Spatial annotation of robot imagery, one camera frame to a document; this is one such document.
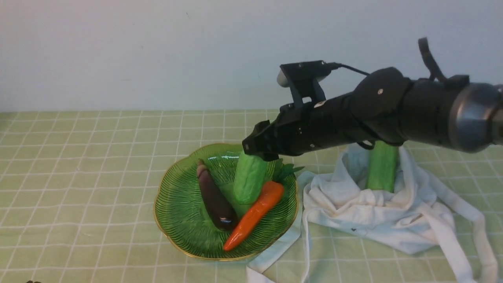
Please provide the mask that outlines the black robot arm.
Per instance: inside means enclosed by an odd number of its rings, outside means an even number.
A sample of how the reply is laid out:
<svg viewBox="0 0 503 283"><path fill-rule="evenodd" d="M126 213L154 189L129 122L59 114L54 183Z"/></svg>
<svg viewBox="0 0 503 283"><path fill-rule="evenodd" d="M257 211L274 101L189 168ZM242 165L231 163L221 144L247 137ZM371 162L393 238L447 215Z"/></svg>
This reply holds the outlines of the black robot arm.
<svg viewBox="0 0 503 283"><path fill-rule="evenodd" d="M278 83L294 102L262 121L243 140L248 155L265 161L341 145L372 150L378 141L411 140L465 153L502 145L501 86L465 75L439 82L410 79L393 67L366 74L354 91L326 99L319 84L339 63L285 64Z"/></svg>

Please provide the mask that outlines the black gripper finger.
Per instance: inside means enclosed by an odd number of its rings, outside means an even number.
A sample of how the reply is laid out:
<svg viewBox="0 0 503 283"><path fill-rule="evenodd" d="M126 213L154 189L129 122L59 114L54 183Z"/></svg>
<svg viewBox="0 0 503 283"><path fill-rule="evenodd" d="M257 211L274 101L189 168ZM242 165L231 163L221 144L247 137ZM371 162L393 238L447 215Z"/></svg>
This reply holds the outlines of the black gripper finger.
<svg viewBox="0 0 503 283"><path fill-rule="evenodd" d="M275 123L269 120L257 123L250 135L242 142L244 153L258 156L266 162L279 159L277 138L275 136Z"/></svg>

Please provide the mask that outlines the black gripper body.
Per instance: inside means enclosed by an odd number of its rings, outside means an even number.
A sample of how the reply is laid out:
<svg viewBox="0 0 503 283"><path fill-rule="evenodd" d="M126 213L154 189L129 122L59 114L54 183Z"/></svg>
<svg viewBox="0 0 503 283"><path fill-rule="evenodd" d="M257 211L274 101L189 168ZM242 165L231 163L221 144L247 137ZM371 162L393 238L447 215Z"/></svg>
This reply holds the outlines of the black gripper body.
<svg viewBox="0 0 503 283"><path fill-rule="evenodd" d="M300 156L368 140L368 133L350 111L351 93L301 109L280 110L274 121L276 149L280 155Z"/></svg>

